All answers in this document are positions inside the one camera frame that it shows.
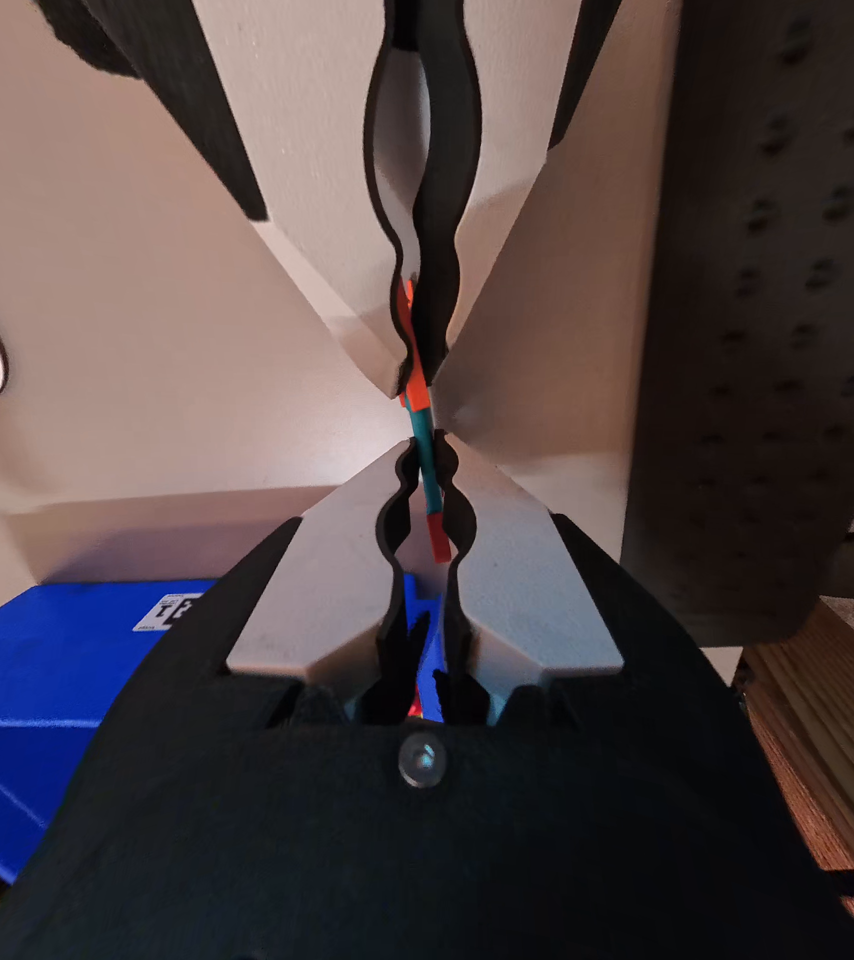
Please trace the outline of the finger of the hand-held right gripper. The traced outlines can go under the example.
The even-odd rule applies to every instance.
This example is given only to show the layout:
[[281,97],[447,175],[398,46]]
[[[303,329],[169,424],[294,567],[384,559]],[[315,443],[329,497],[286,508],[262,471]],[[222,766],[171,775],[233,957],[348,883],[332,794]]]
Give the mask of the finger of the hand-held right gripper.
[[254,227],[364,377],[408,377],[401,280],[421,270],[414,197],[428,104],[394,2],[204,1],[194,9],[266,221]]
[[428,385],[546,161],[582,2],[397,2],[429,124],[412,203],[412,327]]

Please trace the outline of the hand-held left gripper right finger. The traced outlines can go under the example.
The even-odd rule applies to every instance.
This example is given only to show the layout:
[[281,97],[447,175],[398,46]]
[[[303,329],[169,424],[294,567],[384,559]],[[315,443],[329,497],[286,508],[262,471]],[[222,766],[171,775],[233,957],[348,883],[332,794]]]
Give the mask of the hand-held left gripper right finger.
[[443,611],[447,724],[492,724],[519,688],[620,673],[623,656],[555,517],[465,442],[434,436],[455,548]]

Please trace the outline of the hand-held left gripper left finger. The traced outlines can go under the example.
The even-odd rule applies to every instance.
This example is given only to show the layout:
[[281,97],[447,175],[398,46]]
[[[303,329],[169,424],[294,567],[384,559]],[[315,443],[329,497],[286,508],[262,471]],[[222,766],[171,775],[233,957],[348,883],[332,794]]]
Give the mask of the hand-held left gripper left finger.
[[416,643],[397,550],[415,489],[407,439],[307,510],[226,658],[230,673],[324,688],[366,723],[405,721]]

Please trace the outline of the teal plastic panel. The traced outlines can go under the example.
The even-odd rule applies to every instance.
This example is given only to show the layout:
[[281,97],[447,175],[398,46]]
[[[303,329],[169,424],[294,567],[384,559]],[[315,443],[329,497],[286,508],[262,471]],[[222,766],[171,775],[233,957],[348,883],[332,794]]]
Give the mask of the teal plastic panel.
[[433,415],[429,406],[414,410],[409,398],[405,401],[409,413],[413,438],[415,439],[419,469],[429,519],[440,517],[444,510],[444,493],[438,480],[435,456],[435,431]]

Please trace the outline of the orange toy clip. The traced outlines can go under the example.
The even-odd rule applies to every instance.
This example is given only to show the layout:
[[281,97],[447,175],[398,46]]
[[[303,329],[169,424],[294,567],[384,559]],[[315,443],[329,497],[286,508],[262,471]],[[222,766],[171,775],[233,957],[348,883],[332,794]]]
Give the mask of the orange toy clip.
[[413,299],[414,281],[411,278],[398,281],[395,300],[397,317],[409,346],[409,374],[406,385],[400,392],[400,398],[411,415],[427,412],[431,407],[431,397],[426,385],[421,365],[421,355],[413,327]]

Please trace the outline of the blue plastic bin with label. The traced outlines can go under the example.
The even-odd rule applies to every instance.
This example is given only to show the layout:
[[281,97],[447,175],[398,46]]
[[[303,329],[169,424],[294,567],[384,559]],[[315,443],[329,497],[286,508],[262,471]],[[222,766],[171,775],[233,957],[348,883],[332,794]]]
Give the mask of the blue plastic bin with label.
[[169,813],[171,835],[148,842],[170,854],[176,839],[229,842],[230,807],[243,784],[267,790],[291,778],[296,748],[270,746],[290,732],[341,735],[356,748],[363,695],[340,706],[335,681],[231,673],[227,660],[266,598],[269,571],[220,581],[64,582],[37,585],[0,606],[0,890],[31,860],[53,822],[64,877],[140,813]]

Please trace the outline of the black perforated board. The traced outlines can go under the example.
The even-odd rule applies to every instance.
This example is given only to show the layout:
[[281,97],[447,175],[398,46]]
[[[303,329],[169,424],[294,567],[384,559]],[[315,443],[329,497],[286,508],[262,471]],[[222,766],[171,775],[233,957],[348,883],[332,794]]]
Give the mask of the black perforated board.
[[791,637],[854,517],[854,1],[684,2],[621,564]]

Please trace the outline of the wooden frame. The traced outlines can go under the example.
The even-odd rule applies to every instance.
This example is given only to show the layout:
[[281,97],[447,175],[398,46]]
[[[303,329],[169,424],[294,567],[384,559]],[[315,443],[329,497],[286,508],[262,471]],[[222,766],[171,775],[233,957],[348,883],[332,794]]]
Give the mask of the wooden frame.
[[854,627],[818,601],[793,637],[745,648],[734,687],[817,866],[854,873]]

